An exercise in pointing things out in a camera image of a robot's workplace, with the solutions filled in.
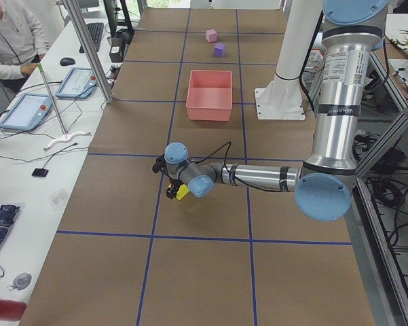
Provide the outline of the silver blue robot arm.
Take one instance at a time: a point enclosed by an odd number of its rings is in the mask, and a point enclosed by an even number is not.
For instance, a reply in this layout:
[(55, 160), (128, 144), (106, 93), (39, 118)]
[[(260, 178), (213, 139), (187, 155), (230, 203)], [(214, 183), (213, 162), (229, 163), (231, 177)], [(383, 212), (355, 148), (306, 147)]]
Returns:
[(217, 183), (245, 185), (265, 192), (293, 192), (300, 210), (319, 221), (333, 221), (350, 207), (356, 165), (352, 143), (361, 111), (372, 50), (382, 42), (387, 1), (294, 1), (273, 80), (255, 90), (262, 120), (295, 120), (303, 113), (299, 81), (316, 29), (326, 50), (316, 127), (310, 156), (300, 169), (207, 163), (189, 157), (186, 146), (171, 143), (153, 165), (170, 179), (167, 196), (181, 186), (196, 197)]

